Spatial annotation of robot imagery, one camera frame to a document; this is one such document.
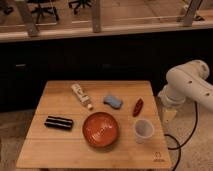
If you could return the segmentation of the cream pusher tool tip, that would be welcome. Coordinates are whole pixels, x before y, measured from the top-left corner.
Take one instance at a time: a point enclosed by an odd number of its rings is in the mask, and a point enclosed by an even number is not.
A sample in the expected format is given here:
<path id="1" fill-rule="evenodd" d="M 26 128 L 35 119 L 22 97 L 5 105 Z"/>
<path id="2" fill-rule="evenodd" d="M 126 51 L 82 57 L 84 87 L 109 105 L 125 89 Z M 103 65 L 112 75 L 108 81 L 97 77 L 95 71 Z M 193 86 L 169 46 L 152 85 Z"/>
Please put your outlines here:
<path id="1" fill-rule="evenodd" d="M 165 124 L 169 123 L 174 119 L 177 114 L 177 110 L 174 108 L 163 108 L 163 122 Z"/>

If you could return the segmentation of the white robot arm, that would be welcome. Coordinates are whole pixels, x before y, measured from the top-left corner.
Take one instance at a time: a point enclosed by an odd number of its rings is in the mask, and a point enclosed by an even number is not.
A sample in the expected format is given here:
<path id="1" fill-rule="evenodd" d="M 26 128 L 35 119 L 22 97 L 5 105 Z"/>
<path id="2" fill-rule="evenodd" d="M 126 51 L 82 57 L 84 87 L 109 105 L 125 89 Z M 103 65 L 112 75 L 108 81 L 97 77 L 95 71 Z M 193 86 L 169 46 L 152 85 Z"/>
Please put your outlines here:
<path id="1" fill-rule="evenodd" d="M 192 60 L 167 71 L 167 84 L 158 93 L 164 123 L 174 119 L 187 98 L 213 112 L 213 85 L 206 81 L 209 74 L 209 66 L 202 60 Z"/>

